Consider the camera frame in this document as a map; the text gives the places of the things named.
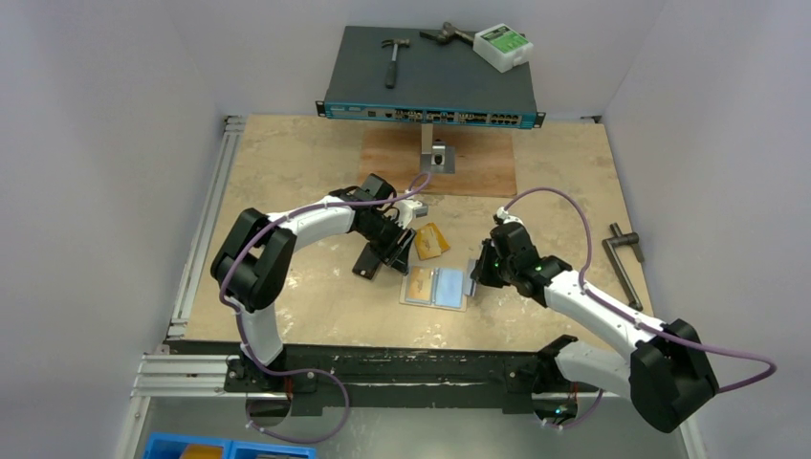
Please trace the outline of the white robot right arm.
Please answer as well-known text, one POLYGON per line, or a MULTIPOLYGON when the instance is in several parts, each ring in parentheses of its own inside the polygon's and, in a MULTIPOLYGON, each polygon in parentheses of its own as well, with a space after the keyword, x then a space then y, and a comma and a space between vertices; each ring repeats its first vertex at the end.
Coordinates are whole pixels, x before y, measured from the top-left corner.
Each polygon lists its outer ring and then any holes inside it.
POLYGON ((655 429, 669 433, 714 398, 720 386, 700 338, 686 321, 665 323, 590 290, 578 271, 554 255, 541 256, 523 223, 496 221, 473 269, 481 286, 513 287, 544 308, 574 319, 609 345, 577 339, 537 363, 551 389, 587 383, 629 400, 655 429))

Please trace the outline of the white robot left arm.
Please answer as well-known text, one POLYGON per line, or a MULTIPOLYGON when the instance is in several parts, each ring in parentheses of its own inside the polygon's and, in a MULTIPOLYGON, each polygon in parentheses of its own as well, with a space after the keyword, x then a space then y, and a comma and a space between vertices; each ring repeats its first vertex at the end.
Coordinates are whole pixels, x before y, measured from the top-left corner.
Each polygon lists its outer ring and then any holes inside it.
POLYGON ((243 210, 216 253, 210 274, 221 302, 236 315, 243 354, 252 359, 248 378, 260 390, 282 385, 285 365, 277 358, 284 344, 275 323, 274 304, 287 282, 294 254, 317 242, 355 232, 366 244, 353 268, 371 279, 381 266, 409 271, 409 251, 416 232, 409 225, 413 190, 398 194, 378 175, 359 186, 339 188, 300 208, 263 213, 243 210))

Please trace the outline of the tan leather card holder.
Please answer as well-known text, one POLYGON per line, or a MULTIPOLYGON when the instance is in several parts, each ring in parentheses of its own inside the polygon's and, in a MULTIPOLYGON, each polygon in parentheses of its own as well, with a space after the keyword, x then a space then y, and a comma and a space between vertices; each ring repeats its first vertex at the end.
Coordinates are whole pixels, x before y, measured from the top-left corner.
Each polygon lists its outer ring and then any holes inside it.
POLYGON ((431 304, 413 304, 404 301, 406 279, 403 280, 399 302, 404 305, 428 307, 453 312, 465 312, 468 297, 463 294, 466 273, 451 268, 432 268, 434 270, 433 299, 431 304))

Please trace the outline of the gold VIP credit card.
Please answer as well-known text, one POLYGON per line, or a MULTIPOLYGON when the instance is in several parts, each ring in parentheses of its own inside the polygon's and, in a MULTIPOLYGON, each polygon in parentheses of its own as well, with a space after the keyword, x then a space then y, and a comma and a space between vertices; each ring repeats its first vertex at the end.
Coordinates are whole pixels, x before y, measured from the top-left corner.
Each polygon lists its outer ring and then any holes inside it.
POLYGON ((431 304, 433 299, 434 270, 413 267, 405 280, 404 301, 413 304, 431 304))

